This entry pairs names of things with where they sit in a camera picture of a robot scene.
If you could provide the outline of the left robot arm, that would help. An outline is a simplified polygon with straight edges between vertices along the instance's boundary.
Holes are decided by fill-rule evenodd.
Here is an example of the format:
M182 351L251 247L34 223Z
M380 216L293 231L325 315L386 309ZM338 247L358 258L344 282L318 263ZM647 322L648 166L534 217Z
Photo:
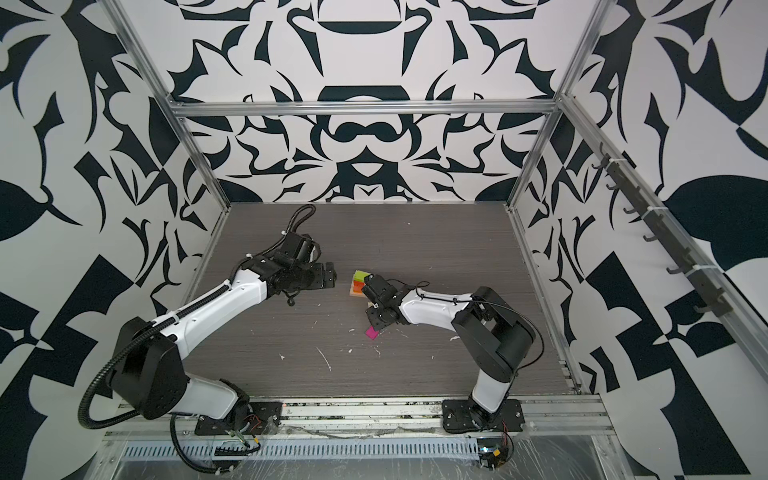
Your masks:
M190 303L151 321L135 318L120 330L113 356L86 388L77 409L81 427L101 430L141 416L203 416L226 431L242 431L250 398L230 381L185 370L184 361L205 339L241 313L282 295L288 306L304 291L329 289L337 278L322 263L320 245L299 227L316 212L300 206L280 238L245 256L229 277Z

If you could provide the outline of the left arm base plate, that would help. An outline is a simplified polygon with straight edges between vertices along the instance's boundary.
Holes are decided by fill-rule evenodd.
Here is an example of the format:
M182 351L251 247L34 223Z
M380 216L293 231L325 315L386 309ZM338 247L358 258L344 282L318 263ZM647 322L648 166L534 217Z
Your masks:
M243 435L261 435L280 425L282 409L283 403L279 401L257 401L248 405L238 402L222 419L201 416L194 433L197 436L217 436L237 431Z

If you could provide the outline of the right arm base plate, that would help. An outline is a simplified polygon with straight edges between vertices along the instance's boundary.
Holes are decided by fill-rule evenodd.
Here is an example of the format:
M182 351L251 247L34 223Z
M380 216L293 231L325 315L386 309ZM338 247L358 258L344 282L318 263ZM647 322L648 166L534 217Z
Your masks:
M471 399L446 399L441 403L442 428L449 434L474 432L522 432L525 417L519 400L506 399L488 413Z

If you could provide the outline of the green wood block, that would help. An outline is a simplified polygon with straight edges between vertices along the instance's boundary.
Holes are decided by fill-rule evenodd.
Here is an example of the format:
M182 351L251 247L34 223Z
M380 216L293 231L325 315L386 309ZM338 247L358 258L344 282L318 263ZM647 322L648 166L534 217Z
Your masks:
M365 281L365 278L367 276L369 276L369 275L370 275L369 272L365 272L365 271L361 271L361 270L356 270L354 275L353 275L353 281L354 282L361 282L361 283L363 283Z

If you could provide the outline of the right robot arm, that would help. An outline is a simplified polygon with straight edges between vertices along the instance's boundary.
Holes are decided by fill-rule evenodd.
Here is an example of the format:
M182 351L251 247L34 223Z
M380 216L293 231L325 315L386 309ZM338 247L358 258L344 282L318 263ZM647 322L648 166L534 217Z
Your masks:
M479 368L468 406L479 421L497 416L518 372L531 365L525 361L531 347L543 341L539 329L489 287L438 294L422 284L369 274L360 291L370 303L366 316L375 334L402 324L436 327L459 337Z

